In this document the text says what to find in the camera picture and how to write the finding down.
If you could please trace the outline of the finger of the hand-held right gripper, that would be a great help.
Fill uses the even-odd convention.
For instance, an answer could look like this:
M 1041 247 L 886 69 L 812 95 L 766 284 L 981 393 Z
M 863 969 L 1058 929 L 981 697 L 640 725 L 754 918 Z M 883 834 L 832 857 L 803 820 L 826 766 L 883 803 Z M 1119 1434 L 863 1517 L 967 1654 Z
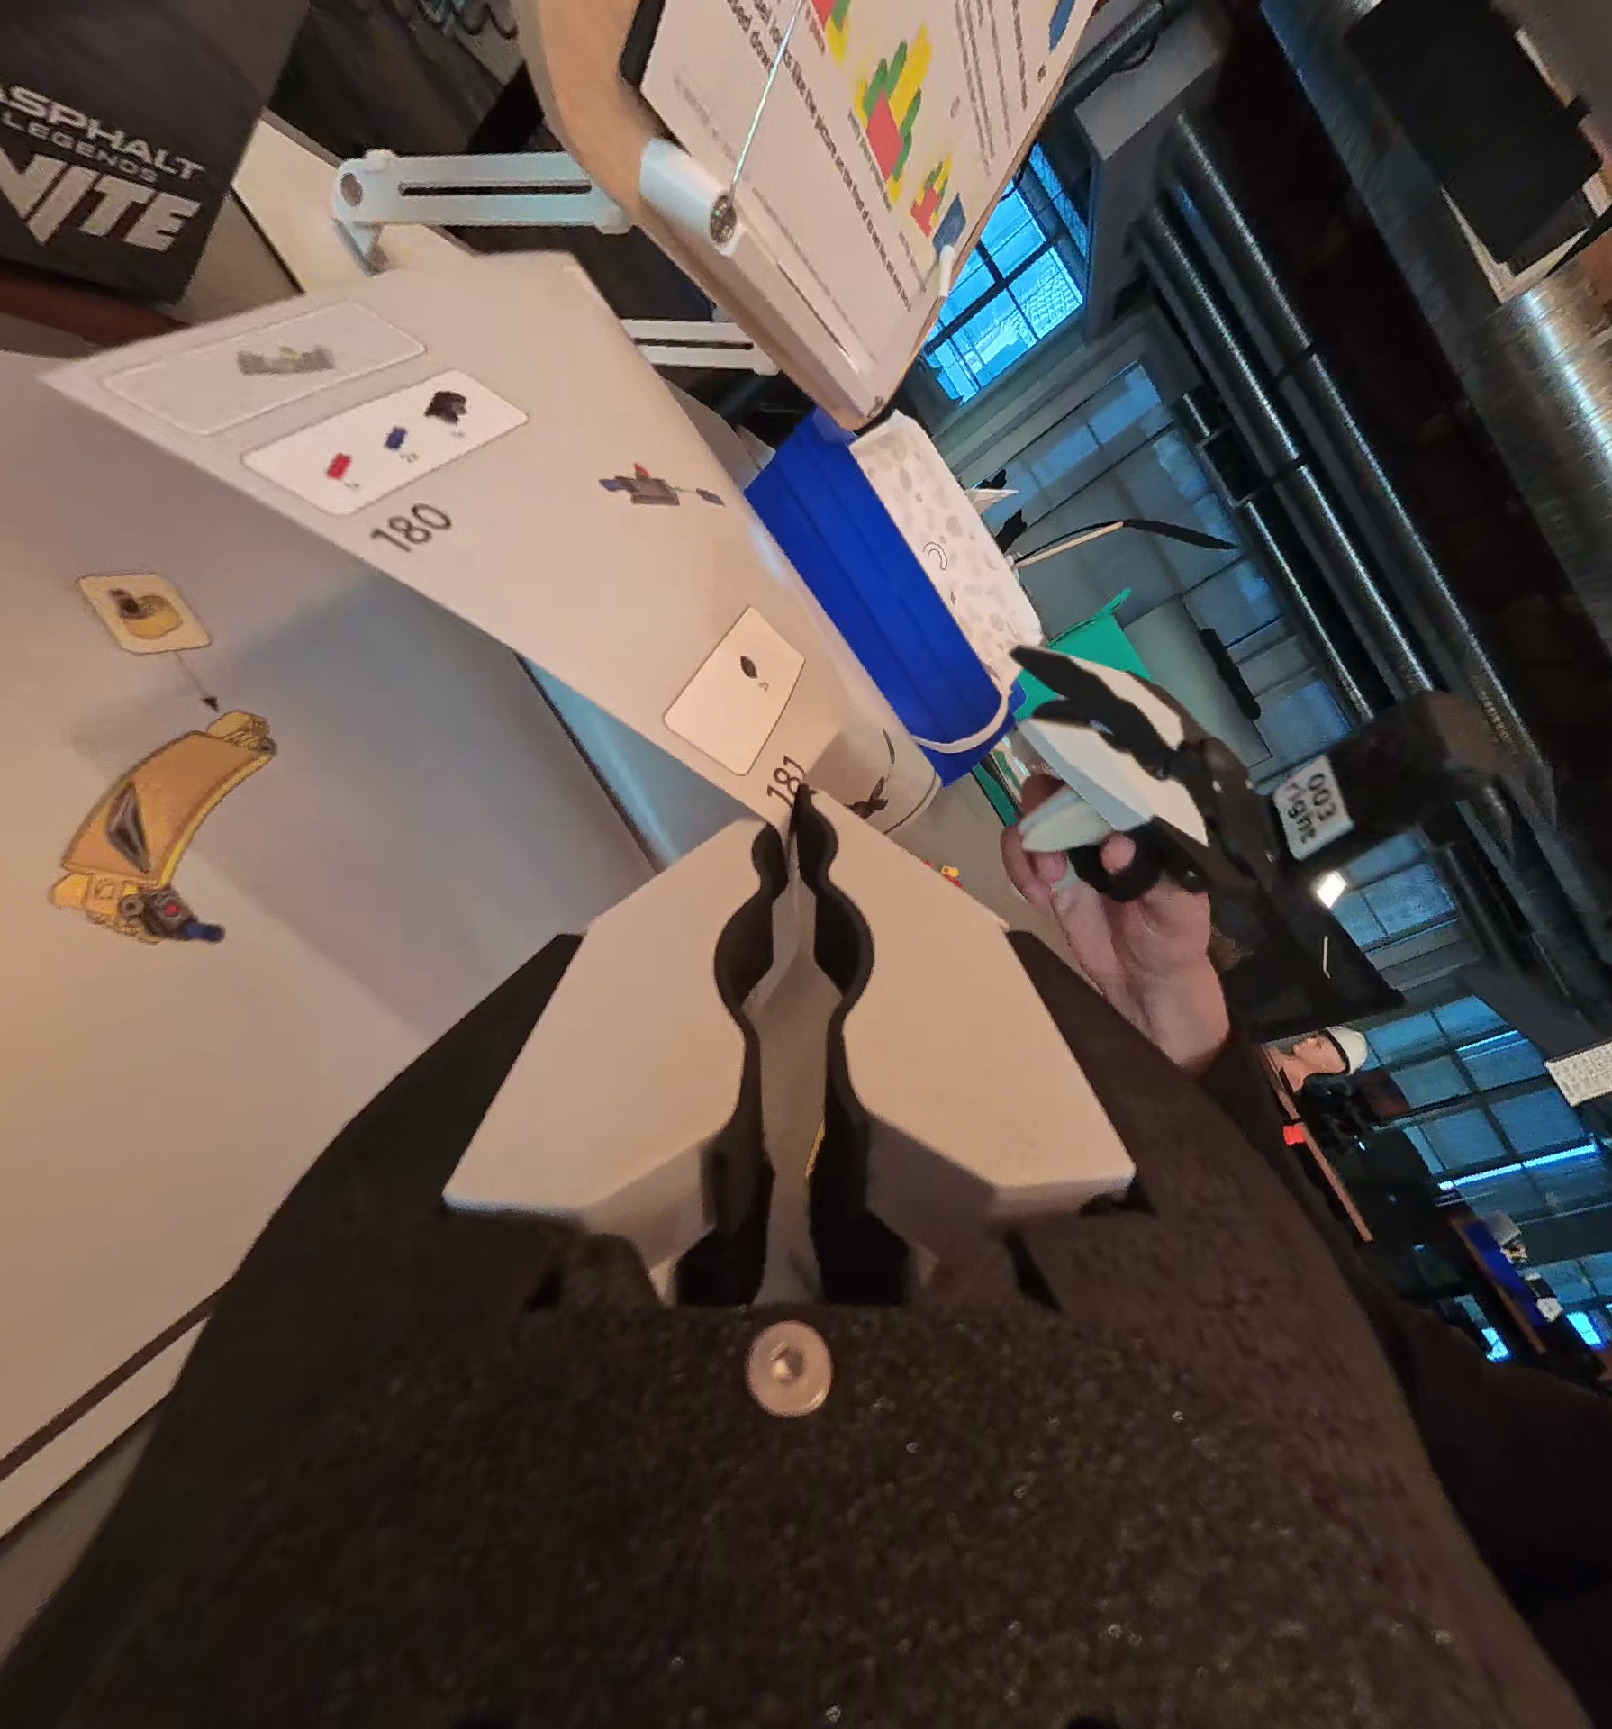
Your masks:
M 1139 829 L 1156 820 L 1153 780 L 1136 757 L 1081 720 L 1047 720 L 1041 711 L 1021 720 L 1018 740 L 1061 786 L 1099 811 L 1113 829 Z
M 1101 731 L 1122 751 L 1179 751 L 1190 740 L 1185 714 L 1136 674 L 1044 645 L 1015 645 L 1013 662 L 1047 691 L 1038 723 Z

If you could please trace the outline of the printed instruction sheet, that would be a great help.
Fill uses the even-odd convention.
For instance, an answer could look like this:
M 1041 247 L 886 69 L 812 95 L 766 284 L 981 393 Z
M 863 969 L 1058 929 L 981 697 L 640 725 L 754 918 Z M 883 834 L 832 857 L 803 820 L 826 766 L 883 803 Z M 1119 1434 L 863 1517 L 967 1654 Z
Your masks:
M 869 350 L 958 252 L 1096 3 L 663 3 L 637 92 L 740 227 Z

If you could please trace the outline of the white document stand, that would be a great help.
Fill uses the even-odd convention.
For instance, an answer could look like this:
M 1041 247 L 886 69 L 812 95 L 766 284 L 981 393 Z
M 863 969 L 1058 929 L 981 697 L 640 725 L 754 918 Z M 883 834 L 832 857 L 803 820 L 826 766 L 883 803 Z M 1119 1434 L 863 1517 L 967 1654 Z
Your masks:
M 445 232 L 462 227 L 525 232 L 588 227 L 605 235 L 637 229 L 723 315 L 688 350 L 688 367 L 717 364 L 726 353 L 734 367 L 786 373 L 840 427 L 860 430 L 904 384 L 992 206 L 1061 95 L 1081 40 L 1107 9 L 1107 3 L 1096 6 L 1033 140 L 969 227 L 964 247 L 938 255 L 921 304 L 875 350 L 846 341 L 840 327 L 826 324 L 760 238 L 740 227 L 731 186 L 686 152 L 637 92 L 640 54 L 628 49 L 628 34 L 634 26 L 654 23 L 660 3 L 516 3 L 522 69 L 531 75 L 556 149 L 516 155 L 373 149 L 344 161 L 333 175 L 321 258 L 301 267 L 301 290 L 341 290 L 379 270 L 419 264 L 427 247 L 445 247 Z

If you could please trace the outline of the person's right forearm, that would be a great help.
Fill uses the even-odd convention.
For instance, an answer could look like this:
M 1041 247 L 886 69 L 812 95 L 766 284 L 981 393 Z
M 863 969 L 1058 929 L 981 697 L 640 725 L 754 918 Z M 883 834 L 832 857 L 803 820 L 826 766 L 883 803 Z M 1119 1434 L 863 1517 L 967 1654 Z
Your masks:
M 1222 1021 L 1222 1032 L 1202 1087 L 1331 1247 L 1483 1563 L 1592 1723 L 1612 1726 L 1612 1396 L 1492 1365 L 1457 1328 L 1380 1282 L 1288 1150 L 1248 1029 Z

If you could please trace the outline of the building instruction booklet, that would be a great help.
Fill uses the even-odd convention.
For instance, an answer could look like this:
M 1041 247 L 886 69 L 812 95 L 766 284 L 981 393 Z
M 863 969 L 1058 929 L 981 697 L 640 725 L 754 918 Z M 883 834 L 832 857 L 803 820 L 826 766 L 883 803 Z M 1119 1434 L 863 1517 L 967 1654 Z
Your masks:
M 938 791 L 562 252 L 0 353 L 0 1540 L 175 1385 L 318 1153 L 708 832 Z

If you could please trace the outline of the silver ventilation duct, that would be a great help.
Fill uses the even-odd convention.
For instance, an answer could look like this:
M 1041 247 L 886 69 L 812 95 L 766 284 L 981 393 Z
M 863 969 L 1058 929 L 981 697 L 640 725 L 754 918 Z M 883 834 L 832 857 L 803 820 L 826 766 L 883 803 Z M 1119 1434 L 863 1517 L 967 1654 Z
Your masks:
M 1558 270 L 1471 333 L 1469 393 L 1612 659 L 1612 341 Z

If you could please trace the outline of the person's right hand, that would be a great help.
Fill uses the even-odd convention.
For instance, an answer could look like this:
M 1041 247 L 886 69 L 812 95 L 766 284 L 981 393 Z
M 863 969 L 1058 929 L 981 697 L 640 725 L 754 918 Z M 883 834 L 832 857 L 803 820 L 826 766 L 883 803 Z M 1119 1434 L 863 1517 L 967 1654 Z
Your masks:
M 1104 1001 L 1199 1078 L 1228 1047 L 1231 1012 L 1210 958 L 1213 912 L 1176 880 L 1119 903 L 1081 880 L 1067 854 L 1030 852 L 1021 826 L 1001 832 L 1004 872 L 1018 895 L 1053 915 L 1076 966 Z

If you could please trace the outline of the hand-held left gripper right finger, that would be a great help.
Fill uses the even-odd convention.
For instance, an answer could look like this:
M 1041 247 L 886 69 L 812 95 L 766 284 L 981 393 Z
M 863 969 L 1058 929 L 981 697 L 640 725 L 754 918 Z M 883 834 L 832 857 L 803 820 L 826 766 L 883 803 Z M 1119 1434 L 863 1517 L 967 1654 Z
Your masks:
M 1041 983 L 1101 998 L 817 789 L 792 849 L 835 995 L 806 1176 L 823 1299 L 904 1305 L 1027 1224 L 1130 1199 L 1136 1161 Z

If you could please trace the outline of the green container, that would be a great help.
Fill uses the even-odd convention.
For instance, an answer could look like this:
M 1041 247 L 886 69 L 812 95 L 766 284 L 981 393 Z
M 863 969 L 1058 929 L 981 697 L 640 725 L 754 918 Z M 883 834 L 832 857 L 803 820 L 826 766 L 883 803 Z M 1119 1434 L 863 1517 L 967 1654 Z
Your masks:
M 1073 659 L 1087 659 L 1101 668 L 1116 668 L 1133 677 L 1147 680 L 1147 665 L 1124 625 L 1119 619 L 1124 602 L 1130 602 L 1133 588 L 1122 588 L 1110 596 L 1099 614 L 1076 622 L 1064 634 L 1053 637 L 1047 648 L 1070 654 Z M 1035 771 L 1035 757 L 1027 754 L 1027 743 L 1021 737 L 1021 723 L 1033 717 L 1044 702 L 1053 700 L 1053 691 L 1033 677 L 1018 677 L 1015 691 L 1021 697 L 1018 711 L 1013 717 L 1010 731 L 990 748 L 990 754 L 972 768 L 972 780 L 987 794 L 992 811 L 1001 823 L 1013 823 L 1021 814 L 1021 789 L 1024 780 Z

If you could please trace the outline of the toy car set box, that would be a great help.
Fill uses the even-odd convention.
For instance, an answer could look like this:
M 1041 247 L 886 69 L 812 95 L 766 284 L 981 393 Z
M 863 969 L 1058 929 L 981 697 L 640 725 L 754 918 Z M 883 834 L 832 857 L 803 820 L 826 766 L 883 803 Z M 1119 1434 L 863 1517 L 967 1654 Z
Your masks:
M 0 261 L 181 298 L 307 3 L 0 3 Z

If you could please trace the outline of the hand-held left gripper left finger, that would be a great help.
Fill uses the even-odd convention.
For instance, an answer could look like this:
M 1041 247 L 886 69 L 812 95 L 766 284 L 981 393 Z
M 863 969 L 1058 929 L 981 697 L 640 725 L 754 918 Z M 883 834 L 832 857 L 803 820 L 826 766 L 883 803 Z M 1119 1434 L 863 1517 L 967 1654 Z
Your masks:
M 743 817 L 594 920 L 445 1204 L 620 1239 L 683 1305 L 757 1299 L 774 1164 L 749 1004 L 786 892 L 780 832 Z

